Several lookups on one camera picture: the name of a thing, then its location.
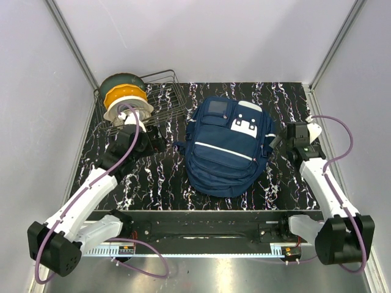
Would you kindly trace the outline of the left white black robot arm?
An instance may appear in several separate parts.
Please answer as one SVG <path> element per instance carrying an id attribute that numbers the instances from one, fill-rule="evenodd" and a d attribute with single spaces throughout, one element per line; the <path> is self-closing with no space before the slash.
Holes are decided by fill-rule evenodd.
<path id="1" fill-rule="evenodd" d="M 103 242 L 138 243 L 133 218 L 116 209 L 97 222 L 84 226 L 98 203 L 133 171 L 137 161 L 166 149 L 155 126 L 145 127 L 137 109 L 119 115 L 125 124 L 85 182 L 44 223 L 33 222 L 27 230 L 30 257 L 53 274 L 69 275 L 81 258 Z"/>

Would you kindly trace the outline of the navy blue student backpack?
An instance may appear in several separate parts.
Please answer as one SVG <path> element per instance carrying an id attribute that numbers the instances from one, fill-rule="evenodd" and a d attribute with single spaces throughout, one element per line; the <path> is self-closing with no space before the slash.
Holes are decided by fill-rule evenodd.
<path id="1" fill-rule="evenodd" d="M 239 197 L 264 172 L 276 132 L 261 106 L 212 96 L 195 110 L 184 141 L 173 146 L 185 157 L 196 191 L 219 198 Z"/>

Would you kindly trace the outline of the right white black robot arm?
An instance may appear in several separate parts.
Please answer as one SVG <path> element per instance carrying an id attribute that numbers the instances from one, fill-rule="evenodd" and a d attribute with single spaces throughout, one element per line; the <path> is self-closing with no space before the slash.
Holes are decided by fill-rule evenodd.
<path id="1" fill-rule="evenodd" d="M 375 222 L 362 215 L 351 204 L 336 182 L 328 160 L 314 141 L 322 133 L 315 122 L 289 123 L 278 134 L 269 134 L 271 149 L 284 144 L 291 165 L 310 187 L 318 200 L 323 221 L 307 214 L 285 215 L 279 220 L 277 234 L 285 242 L 300 238 L 314 246 L 324 265 L 360 263 L 358 271 L 366 266 L 375 231 Z"/>

